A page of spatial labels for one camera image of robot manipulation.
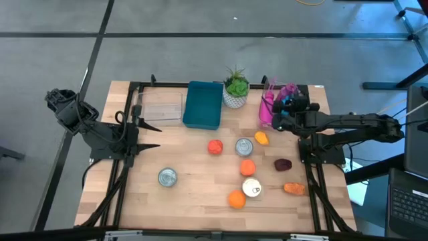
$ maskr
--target laptop keyboard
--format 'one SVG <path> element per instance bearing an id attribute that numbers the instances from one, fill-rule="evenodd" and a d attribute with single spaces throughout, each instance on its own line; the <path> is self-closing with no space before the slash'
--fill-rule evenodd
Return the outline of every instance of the laptop keyboard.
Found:
<path id="1" fill-rule="evenodd" d="M 392 188 L 392 215 L 428 228 L 428 198 Z"/>

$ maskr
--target metal can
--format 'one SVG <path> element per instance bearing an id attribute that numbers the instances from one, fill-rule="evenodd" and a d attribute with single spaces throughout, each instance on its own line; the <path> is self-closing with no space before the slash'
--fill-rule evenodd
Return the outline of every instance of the metal can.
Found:
<path id="1" fill-rule="evenodd" d="M 164 187 L 172 187 L 177 183 L 177 173 L 172 168 L 164 168 L 159 171 L 158 181 Z"/>
<path id="2" fill-rule="evenodd" d="M 261 193 L 260 182 L 254 177 L 248 177 L 242 183 L 242 191 L 249 197 L 257 197 Z"/>
<path id="3" fill-rule="evenodd" d="M 236 142 L 235 151 L 241 157 L 248 157 L 253 152 L 253 143 L 246 138 L 241 138 Z"/>

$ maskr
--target concrete floor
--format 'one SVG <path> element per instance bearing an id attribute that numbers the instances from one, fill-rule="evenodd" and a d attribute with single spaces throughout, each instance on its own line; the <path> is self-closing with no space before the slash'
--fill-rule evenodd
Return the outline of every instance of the concrete floor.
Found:
<path id="1" fill-rule="evenodd" d="M 3 0 L 0 31 L 97 32 L 107 2 Z M 416 0 L 401 4 L 417 5 Z M 396 14 L 392 3 L 116 0 L 107 32 L 406 33 Z M 427 20 L 407 17 L 413 26 Z M 427 34 L 421 34 L 421 43 L 428 48 Z M 26 154 L 23 161 L 0 160 L 0 233 L 30 229 L 64 133 L 46 108 L 45 92 L 78 90 L 94 40 L 0 38 L 0 145 Z M 102 112 L 111 80 L 147 81 L 154 74 L 158 81 L 219 81 L 226 66 L 234 65 L 245 68 L 254 83 L 268 75 L 325 85 L 330 110 L 342 114 L 377 112 L 405 98 L 405 92 L 363 91 L 360 85 L 399 81 L 423 61 L 413 42 L 396 39 L 109 38 L 102 42 L 86 101 Z M 354 148 L 354 156 L 384 159 L 402 153 L 403 143 L 367 142 Z M 89 152 L 82 138 L 74 137 L 47 229 L 73 226 Z M 357 224 L 364 233 L 383 235 L 382 228 L 361 218 Z"/>

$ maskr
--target white pot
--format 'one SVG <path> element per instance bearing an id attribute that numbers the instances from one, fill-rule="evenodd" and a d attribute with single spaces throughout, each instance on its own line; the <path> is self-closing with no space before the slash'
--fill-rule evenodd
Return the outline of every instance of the white pot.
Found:
<path id="1" fill-rule="evenodd" d="M 223 102 L 230 108 L 239 108 L 242 107 L 247 101 L 248 94 L 246 96 L 234 97 L 229 94 L 226 90 L 225 85 L 223 85 Z"/>

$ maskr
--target potted plant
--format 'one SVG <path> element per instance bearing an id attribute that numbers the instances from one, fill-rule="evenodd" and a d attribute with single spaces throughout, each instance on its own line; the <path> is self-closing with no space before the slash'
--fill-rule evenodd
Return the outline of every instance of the potted plant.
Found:
<path id="1" fill-rule="evenodd" d="M 245 76 L 242 74 L 244 69 L 235 71 L 227 68 L 230 76 L 224 81 L 223 87 L 223 101 L 230 108 L 242 107 L 247 101 L 249 92 L 249 83 Z"/>

